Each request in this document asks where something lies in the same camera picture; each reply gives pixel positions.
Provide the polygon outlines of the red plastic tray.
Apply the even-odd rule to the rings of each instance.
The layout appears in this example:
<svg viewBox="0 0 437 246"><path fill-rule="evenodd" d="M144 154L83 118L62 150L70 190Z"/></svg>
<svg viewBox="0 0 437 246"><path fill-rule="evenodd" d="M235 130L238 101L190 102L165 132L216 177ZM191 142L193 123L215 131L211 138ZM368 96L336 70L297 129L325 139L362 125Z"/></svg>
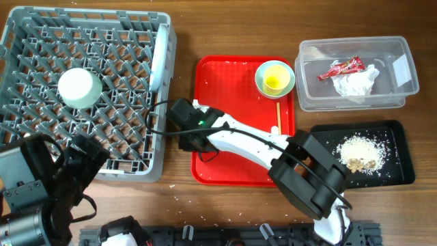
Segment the red plastic tray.
<svg viewBox="0 0 437 246"><path fill-rule="evenodd" d="M270 131L277 126L277 103L281 108L282 133L296 132L294 94L278 100L260 94L255 84L255 72L264 62L283 57L210 55L196 67L194 99L230 114L237 121ZM274 187L267 171L256 163L229 152L191 154L191 174L204 185Z"/></svg>

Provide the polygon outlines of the white napkin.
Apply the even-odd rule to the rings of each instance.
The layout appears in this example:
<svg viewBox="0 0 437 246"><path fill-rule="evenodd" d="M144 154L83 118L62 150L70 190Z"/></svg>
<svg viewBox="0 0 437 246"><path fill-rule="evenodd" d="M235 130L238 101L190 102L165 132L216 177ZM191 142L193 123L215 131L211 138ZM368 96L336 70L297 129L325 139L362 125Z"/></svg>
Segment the white napkin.
<svg viewBox="0 0 437 246"><path fill-rule="evenodd" d="M370 95L376 77L380 71L370 64L364 71L332 77L335 91L348 100L363 104Z"/></svg>

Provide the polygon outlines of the wooden chopstick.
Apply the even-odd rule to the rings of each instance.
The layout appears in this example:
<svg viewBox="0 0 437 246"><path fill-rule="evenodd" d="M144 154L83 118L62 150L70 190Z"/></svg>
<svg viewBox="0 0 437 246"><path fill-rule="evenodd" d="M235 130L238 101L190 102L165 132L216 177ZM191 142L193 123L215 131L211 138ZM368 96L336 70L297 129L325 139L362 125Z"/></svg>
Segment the wooden chopstick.
<svg viewBox="0 0 437 246"><path fill-rule="evenodd" d="M281 125L281 108L280 108L280 103L277 102L276 104L277 106L277 127L278 127L278 133L279 135L282 135L282 125Z"/></svg>

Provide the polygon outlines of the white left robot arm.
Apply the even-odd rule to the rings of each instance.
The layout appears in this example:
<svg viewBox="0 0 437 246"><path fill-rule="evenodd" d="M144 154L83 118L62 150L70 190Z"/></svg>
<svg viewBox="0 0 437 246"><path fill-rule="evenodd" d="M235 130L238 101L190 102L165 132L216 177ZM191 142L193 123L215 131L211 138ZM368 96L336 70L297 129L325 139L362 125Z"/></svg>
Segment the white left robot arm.
<svg viewBox="0 0 437 246"><path fill-rule="evenodd" d="M63 149L38 133L1 148L1 201L10 213L1 215L2 245L68 245L70 225L95 214L73 217L71 210L110 157L101 143L82 135Z"/></svg>

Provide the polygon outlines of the green bowl with rice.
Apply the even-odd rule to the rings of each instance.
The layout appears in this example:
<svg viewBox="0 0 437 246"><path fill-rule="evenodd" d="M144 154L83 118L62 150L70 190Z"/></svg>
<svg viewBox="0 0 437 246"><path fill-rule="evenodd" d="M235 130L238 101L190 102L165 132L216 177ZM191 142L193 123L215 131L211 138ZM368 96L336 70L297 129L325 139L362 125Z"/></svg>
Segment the green bowl with rice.
<svg viewBox="0 0 437 246"><path fill-rule="evenodd" d="M102 88L102 81L84 68L67 70L58 82L58 91L63 102L74 109L93 106L98 101Z"/></svg>

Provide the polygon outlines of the light blue plate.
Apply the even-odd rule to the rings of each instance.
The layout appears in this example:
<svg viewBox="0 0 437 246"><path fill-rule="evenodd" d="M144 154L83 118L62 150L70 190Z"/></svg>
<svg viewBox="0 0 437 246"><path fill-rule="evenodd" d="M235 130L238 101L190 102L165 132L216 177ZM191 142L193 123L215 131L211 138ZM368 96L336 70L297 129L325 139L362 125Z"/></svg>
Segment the light blue plate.
<svg viewBox="0 0 437 246"><path fill-rule="evenodd" d="M156 92L163 84L167 56L169 30L166 25L160 24L156 35L152 68L150 74L149 91Z"/></svg>

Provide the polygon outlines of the yellow cup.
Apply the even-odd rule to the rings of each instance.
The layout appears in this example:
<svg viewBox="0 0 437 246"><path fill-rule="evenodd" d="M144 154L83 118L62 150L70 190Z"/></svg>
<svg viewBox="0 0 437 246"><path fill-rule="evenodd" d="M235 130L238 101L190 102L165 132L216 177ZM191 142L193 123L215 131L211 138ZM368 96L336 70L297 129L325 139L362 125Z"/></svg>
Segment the yellow cup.
<svg viewBox="0 0 437 246"><path fill-rule="evenodd" d="M278 96L290 83L291 75L282 65L271 65L263 74L262 89L269 96Z"/></svg>

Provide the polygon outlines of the grey dishwasher rack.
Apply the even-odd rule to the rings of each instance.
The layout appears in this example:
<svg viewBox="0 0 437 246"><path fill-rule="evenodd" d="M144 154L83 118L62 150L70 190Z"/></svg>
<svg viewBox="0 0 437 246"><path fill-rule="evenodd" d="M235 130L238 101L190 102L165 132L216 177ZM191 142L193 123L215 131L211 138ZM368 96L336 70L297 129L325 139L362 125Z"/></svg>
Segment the grey dishwasher rack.
<svg viewBox="0 0 437 246"><path fill-rule="evenodd" d="M160 24L169 30L163 84L149 91ZM92 137L111 155L98 179L156 182L163 172L166 108L177 38L164 12L18 6L1 34L1 144L44 133L59 145ZM61 75L84 68L102 81L91 107L67 106Z"/></svg>

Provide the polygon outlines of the red snack wrapper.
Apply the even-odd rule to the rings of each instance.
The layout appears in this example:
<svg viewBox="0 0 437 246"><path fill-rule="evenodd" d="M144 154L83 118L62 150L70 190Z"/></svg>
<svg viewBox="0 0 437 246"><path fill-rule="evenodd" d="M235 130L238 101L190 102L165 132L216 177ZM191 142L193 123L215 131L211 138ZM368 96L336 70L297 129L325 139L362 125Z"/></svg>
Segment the red snack wrapper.
<svg viewBox="0 0 437 246"><path fill-rule="evenodd" d="M317 78L319 81L323 81L324 79L327 79L329 77L361 72L364 69L365 69L365 65L361 60L361 58L355 56L352 59L349 59L348 61L331 66L327 72L321 74L320 76L317 76Z"/></svg>

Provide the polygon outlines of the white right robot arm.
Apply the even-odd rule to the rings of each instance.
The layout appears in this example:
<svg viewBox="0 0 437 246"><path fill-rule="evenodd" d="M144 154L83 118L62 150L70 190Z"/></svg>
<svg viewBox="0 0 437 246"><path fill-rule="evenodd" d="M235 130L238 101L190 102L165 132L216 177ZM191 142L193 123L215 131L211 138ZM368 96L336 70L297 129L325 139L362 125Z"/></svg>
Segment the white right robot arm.
<svg viewBox="0 0 437 246"><path fill-rule="evenodd" d="M186 151L230 152L267 169L287 200L314 220L315 233L331 245L343 245L349 220L344 198L349 169L312 134L268 133L245 125L219 109L190 104L167 114L179 130Z"/></svg>

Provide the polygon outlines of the white plastic fork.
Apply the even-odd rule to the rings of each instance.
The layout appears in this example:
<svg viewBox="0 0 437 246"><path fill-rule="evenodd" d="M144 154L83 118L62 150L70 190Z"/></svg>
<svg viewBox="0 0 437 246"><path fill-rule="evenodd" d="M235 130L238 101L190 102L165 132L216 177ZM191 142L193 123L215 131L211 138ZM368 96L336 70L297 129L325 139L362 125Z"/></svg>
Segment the white plastic fork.
<svg viewBox="0 0 437 246"><path fill-rule="evenodd" d="M278 126L272 126L270 129L272 134L279 134L279 127Z"/></svg>

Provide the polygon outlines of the small green bowl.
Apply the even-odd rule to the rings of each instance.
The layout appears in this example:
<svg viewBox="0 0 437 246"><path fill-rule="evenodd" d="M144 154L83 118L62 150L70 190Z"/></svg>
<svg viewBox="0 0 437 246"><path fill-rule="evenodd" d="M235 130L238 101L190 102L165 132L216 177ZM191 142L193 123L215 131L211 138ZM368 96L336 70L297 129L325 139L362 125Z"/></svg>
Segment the small green bowl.
<svg viewBox="0 0 437 246"><path fill-rule="evenodd" d="M288 95L295 86L296 77L285 62L270 60L261 64L255 72L255 84L264 97L279 99Z"/></svg>

